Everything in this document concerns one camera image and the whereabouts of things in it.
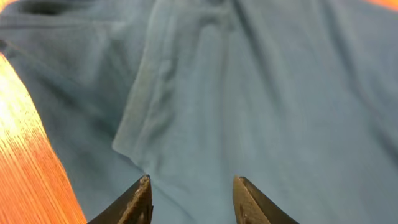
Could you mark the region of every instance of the blue fabric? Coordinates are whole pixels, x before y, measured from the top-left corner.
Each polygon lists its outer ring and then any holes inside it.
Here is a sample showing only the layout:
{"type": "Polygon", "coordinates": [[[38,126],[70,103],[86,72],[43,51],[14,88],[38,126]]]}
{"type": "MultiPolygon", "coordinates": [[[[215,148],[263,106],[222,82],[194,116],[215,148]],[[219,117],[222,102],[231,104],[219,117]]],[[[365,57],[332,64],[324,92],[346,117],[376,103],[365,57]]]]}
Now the blue fabric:
{"type": "Polygon", "coordinates": [[[88,219],[145,172],[153,223],[235,223],[234,175],[300,223],[398,222],[395,12],[360,0],[34,4],[0,16],[2,51],[88,219]]]}

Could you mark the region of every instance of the wooden surface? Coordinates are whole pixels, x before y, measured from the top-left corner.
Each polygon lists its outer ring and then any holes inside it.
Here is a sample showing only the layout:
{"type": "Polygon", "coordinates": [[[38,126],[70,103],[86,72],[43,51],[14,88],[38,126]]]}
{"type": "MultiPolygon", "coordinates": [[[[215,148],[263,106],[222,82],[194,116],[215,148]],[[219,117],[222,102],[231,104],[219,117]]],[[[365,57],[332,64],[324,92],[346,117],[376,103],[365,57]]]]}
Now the wooden surface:
{"type": "Polygon", "coordinates": [[[393,11],[398,11],[398,0],[368,0],[370,3],[388,8],[393,11]]]}
{"type": "Polygon", "coordinates": [[[0,0],[0,12],[10,3],[16,0],[0,0]]]}
{"type": "Polygon", "coordinates": [[[86,223],[33,102],[0,55],[0,223],[86,223]]]}

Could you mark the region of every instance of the blue cloth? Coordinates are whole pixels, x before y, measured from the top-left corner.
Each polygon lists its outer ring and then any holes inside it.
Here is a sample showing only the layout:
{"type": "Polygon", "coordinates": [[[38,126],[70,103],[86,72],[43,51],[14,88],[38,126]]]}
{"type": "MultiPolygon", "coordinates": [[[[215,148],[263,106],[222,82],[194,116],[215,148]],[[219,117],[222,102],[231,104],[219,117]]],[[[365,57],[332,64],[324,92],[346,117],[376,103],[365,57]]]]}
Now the blue cloth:
{"type": "Polygon", "coordinates": [[[361,0],[22,1],[0,39],[88,219],[145,172],[153,223],[235,223],[234,175],[300,223],[397,223],[397,25],[361,0]]]}

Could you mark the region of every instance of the wood grain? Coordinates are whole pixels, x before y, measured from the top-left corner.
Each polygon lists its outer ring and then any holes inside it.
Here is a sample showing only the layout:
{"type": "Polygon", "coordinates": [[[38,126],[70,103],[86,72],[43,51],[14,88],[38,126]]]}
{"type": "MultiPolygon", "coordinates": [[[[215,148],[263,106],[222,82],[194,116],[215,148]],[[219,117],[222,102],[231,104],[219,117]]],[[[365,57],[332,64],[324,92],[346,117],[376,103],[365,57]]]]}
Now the wood grain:
{"type": "Polygon", "coordinates": [[[86,223],[33,102],[0,55],[0,223],[86,223]]]}

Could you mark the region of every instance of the wrinkle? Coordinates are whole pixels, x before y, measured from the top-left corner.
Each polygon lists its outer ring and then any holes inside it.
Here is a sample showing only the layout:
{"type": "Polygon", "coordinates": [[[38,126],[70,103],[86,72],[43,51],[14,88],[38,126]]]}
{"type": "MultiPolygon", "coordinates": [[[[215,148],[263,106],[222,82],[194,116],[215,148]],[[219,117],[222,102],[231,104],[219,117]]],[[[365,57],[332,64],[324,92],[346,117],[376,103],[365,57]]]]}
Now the wrinkle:
{"type": "Polygon", "coordinates": [[[71,96],[71,94],[69,94],[68,91],[62,90],[48,79],[41,78],[40,82],[41,84],[43,84],[43,86],[47,87],[52,94],[57,96],[58,99],[65,102],[68,107],[76,108],[77,111],[80,111],[79,109],[81,109],[82,111],[85,111],[87,114],[89,114],[88,117],[90,117],[90,121],[92,124],[94,124],[94,126],[98,127],[100,130],[105,131],[109,136],[115,135],[118,128],[118,120],[115,118],[107,118],[107,116],[109,115],[104,113],[103,108],[108,106],[104,106],[101,108],[97,106],[100,104],[100,102],[92,103],[88,101],[88,99],[84,100],[84,95],[79,95],[79,99],[77,98],[77,96],[73,97],[71,96]]]}
{"type": "Polygon", "coordinates": [[[262,41],[256,33],[256,28],[253,27],[253,24],[249,18],[249,13],[245,11],[241,0],[232,0],[232,5],[236,11],[236,14],[238,15],[238,19],[243,28],[244,35],[249,41],[251,52],[254,54],[254,58],[256,59],[255,63],[260,70],[261,78],[263,81],[262,84],[264,85],[265,90],[270,93],[270,96],[275,105],[277,105],[277,107],[280,109],[282,103],[281,96],[277,90],[275,77],[272,76],[273,72],[271,71],[271,64],[267,60],[266,54],[262,50],[262,41]]]}
{"type": "Polygon", "coordinates": [[[337,59],[346,71],[348,76],[348,84],[351,87],[353,93],[372,111],[375,107],[366,95],[361,82],[359,80],[359,72],[354,60],[353,53],[350,52],[351,48],[347,38],[343,35],[343,28],[341,22],[336,16],[336,12],[333,10],[333,6],[328,1],[319,1],[321,8],[321,15],[323,15],[324,23],[328,29],[325,29],[333,49],[337,54],[337,59]]]}
{"type": "Polygon", "coordinates": [[[381,125],[372,125],[371,132],[381,149],[386,153],[387,158],[398,168],[398,142],[394,140],[388,131],[383,130],[381,125]]]}
{"type": "Polygon", "coordinates": [[[40,14],[0,14],[0,29],[40,28],[64,29],[81,26],[109,26],[113,24],[126,24],[128,21],[121,19],[85,19],[61,16],[45,16],[40,14]]]}
{"type": "Polygon", "coordinates": [[[26,14],[57,16],[66,11],[74,10],[73,4],[52,1],[22,1],[18,4],[18,11],[26,14]]]}

